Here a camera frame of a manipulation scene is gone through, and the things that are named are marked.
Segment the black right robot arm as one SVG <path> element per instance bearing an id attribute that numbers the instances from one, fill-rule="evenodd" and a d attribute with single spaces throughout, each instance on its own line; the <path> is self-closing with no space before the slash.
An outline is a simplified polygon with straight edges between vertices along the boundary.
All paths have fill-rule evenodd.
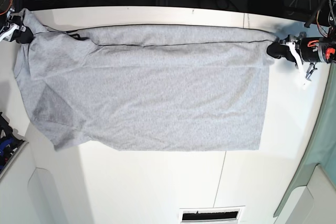
<path id="1" fill-rule="evenodd" d="M 29 44 L 34 39 L 31 29 L 24 24 L 25 11 L 16 13 L 14 0 L 1 0 L 1 41 Z"/>

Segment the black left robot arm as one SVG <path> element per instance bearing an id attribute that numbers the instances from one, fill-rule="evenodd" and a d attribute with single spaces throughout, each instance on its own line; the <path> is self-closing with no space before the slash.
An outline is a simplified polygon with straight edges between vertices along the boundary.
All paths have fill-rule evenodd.
<path id="1" fill-rule="evenodd" d="M 276 58 L 286 58 L 299 63 L 335 63 L 335 0 L 308 0 L 309 9 L 297 8 L 298 0 L 292 0 L 283 10 L 289 15 L 303 13 L 309 16 L 305 28 L 316 24 L 319 37 L 307 37 L 304 32 L 299 36 L 288 35 L 285 39 L 273 43 L 267 53 Z"/>

